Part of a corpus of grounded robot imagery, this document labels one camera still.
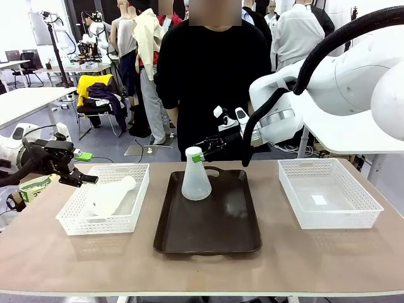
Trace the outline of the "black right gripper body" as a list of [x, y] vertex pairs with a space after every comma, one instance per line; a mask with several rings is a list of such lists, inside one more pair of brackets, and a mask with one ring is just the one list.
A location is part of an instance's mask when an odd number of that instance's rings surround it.
[[222, 139], [224, 146], [218, 152], [219, 157], [241, 157], [243, 156], [242, 151], [242, 136], [240, 132], [219, 132], [220, 138]]

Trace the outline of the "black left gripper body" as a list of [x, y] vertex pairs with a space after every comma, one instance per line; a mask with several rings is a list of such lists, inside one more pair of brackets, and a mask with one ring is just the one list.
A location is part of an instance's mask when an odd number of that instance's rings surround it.
[[74, 144], [69, 141], [38, 139], [30, 143], [35, 172], [43, 175], [71, 173], [74, 169], [74, 151]]

